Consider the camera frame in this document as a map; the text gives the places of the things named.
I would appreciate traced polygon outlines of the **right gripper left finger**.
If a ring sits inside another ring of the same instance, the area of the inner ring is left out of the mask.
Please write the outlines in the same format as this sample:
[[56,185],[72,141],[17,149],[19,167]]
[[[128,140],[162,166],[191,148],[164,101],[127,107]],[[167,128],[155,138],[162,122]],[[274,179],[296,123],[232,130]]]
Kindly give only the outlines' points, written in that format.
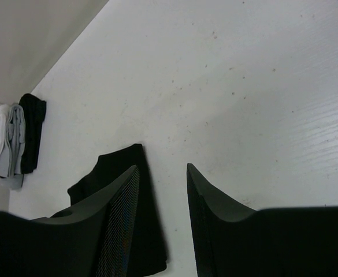
[[40,249],[30,276],[126,276],[139,179],[132,166],[81,202],[35,219]]

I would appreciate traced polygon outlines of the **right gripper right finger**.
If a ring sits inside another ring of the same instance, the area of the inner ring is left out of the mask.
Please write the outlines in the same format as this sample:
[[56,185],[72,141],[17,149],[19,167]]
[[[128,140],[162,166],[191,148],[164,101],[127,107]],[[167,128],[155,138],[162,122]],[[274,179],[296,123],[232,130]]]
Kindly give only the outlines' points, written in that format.
[[187,195],[198,276],[227,276],[230,225],[256,213],[212,185],[192,164],[187,164]]

